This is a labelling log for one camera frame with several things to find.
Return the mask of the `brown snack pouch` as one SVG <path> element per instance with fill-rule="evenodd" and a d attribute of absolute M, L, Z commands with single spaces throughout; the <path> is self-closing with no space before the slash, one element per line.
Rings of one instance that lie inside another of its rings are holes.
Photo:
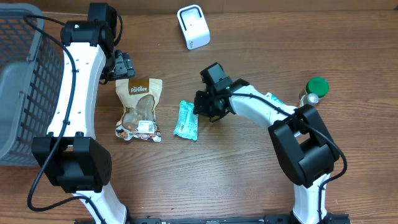
<path fill-rule="evenodd" d="M 163 81 L 156 78 L 116 81 L 116 94 L 123 105 L 123 115 L 116 123 L 115 135 L 125 141 L 134 138 L 161 142 L 162 136 L 155 117 Z"/>

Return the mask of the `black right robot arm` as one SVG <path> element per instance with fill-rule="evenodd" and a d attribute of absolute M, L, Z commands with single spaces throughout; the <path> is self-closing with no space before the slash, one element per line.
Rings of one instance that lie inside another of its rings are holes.
<path fill-rule="evenodd" d="M 295 203 L 290 214 L 266 217 L 284 223 L 333 223 L 325 208 L 326 186 L 343 153 L 334 143 L 314 106 L 290 106 L 262 94 L 249 82 L 232 81 L 215 62 L 200 72 L 205 90 L 195 95 L 195 114 L 215 122 L 232 113 L 268 130 L 278 163 L 294 185 Z"/>

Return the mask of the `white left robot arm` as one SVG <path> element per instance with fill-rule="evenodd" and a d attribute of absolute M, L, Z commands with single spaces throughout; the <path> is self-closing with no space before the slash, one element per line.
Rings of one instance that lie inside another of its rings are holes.
<path fill-rule="evenodd" d="M 81 201 L 93 223 L 132 222 L 111 186 L 111 155 L 96 141 L 94 129 L 99 85 L 135 74 L 129 54 L 116 49 L 122 31 L 121 16 L 105 2 L 91 3 L 86 20 L 63 23 L 57 107 L 46 135 L 31 146 L 39 175 Z"/>

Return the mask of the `green tissue pack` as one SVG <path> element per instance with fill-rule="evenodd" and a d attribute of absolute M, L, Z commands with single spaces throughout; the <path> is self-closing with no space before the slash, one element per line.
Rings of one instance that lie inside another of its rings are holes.
<path fill-rule="evenodd" d="M 283 105 L 284 105 L 284 102 L 281 101 L 278 97 L 276 97 L 276 96 L 275 96 L 274 94 L 272 94 L 271 92 L 268 92 L 268 93 L 266 94 L 266 96 L 267 96 L 268 98 L 272 99 L 273 101 L 275 101 L 275 102 L 277 102 L 277 103 L 280 103 L 280 104 L 283 104 Z"/>

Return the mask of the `yellow dish soap bottle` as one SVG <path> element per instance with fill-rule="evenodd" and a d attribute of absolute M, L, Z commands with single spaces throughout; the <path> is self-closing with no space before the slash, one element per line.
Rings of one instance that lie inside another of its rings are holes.
<path fill-rule="evenodd" d="M 317 94 L 309 93 L 301 97 L 299 107 L 302 107 L 304 105 L 316 106 L 319 103 L 319 101 L 320 99 Z"/>

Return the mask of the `teal snack wrapper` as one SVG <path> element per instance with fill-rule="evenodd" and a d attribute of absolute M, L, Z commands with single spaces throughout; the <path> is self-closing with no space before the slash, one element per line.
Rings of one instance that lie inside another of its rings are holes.
<path fill-rule="evenodd" d="M 198 115 L 193 113 L 194 104 L 182 100 L 179 104 L 174 135 L 196 141 L 198 139 Z"/>

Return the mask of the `green lid jar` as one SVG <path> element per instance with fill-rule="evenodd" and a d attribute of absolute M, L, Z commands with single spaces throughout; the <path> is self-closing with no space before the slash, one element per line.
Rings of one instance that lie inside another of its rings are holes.
<path fill-rule="evenodd" d="M 319 99 L 321 99 L 326 96 L 329 90 L 330 86 L 326 79 L 323 77 L 313 77 L 307 82 L 304 89 L 299 93 L 299 99 L 310 93 L 316 94 Z"/>

